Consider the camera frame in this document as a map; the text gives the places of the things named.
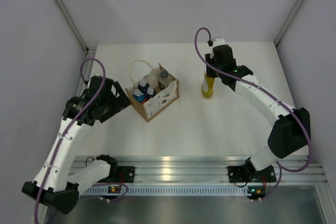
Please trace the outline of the orange spray bottle blue top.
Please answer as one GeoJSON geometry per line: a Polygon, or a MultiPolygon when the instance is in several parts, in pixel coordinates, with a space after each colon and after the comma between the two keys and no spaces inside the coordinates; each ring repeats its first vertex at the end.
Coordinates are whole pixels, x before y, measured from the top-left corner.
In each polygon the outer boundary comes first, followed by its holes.
{"type": "Polygon", "coordinates": [[[135,89],[133,97],[139,103],[143,103],[145,101],[145,95],[139,89],[135,89]]]}

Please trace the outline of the orange pump bottle navy top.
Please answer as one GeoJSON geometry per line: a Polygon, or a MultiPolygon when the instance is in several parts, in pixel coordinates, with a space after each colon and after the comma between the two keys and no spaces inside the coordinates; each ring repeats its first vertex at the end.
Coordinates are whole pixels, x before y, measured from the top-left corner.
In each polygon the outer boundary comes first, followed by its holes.
{"type": "Polygon", "coordinates": [[[141,91],[142,93],[147,93],[148,88],[150,87],[150,85],[145,81],[145,80],[140,80],[139,84],[138,84],[138,89],[139,91],[141,91]]]}

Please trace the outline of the yellow dish soap bottle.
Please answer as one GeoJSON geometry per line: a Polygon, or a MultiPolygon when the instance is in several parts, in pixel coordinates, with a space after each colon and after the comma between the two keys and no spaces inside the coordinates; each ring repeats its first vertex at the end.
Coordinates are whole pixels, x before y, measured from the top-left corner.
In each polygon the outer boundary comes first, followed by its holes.
{"type": "Polygon", "coordinates": [[[201,86],[201,92],[204,98],[210,99],[213,96],[214,82],[215,82],[215,79],[212,77],[209,77],[207,73],[205,72],[204,80],[201,86]]]}

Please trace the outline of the clear square bottle dark cap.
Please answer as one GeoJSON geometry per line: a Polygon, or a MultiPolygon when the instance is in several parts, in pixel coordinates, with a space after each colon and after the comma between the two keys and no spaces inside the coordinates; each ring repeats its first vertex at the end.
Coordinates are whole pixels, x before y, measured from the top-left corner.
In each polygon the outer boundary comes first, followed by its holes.
{"type": "Polygon", "coordinates": [[[173,77],[166,71],[166,70],[160,70],[160,72],[157,74],[158,79],[158,86],[160,90],[166,89],[171,82],[174,81],[173,77]]]}

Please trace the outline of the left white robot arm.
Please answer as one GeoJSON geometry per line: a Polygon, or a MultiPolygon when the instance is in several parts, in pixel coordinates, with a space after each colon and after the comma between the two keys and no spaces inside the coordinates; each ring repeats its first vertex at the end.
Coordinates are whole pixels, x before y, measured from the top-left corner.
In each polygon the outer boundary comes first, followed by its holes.
{"type": "Polygon", "coordinates": [[[95,121],[103,123],[130,104],[117,81],[93,76],[81,96],[67,101],[54,145],[39,173],[23,184],[22,192],[39,204],[68,214],[94,184],[130,182],[124,174],[128,169],[104,154],[79,172],[69,174],[82,139],[95,121]]]}

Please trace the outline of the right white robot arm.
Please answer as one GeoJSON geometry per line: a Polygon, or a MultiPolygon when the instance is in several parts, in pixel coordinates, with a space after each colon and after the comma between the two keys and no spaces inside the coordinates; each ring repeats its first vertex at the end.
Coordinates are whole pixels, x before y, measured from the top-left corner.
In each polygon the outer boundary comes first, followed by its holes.
{"type": "Polygon", "coordinates": [[[208,45],[211,51],[205,55],[203,95],[213,95],[214,80],[219,78],[255,107],[272,127],[267,144],[243,165],[245,176],[257,180],[274,162],[310,145],[310,114],[276,98],[249,68],[237,65],[232,48],[223,38],[211,39],[208,45]]]}

